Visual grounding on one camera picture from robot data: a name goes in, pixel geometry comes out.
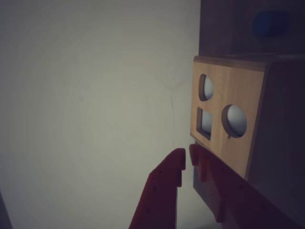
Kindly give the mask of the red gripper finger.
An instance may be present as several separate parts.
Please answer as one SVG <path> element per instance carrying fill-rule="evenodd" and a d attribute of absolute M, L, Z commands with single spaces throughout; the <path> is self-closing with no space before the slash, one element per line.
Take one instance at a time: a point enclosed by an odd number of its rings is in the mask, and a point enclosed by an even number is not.
<path fill-rule="evenodd" d="M 301 226 L 198 144 L 189 146 L 193 188 L 224 229 L 299 229 Z"/>
<path fill-rule="evenodd" d="M 129 228 L 176 228 L 177 188 L 184 170 L 185 149 L 177 148 L 149 174 Z"/>

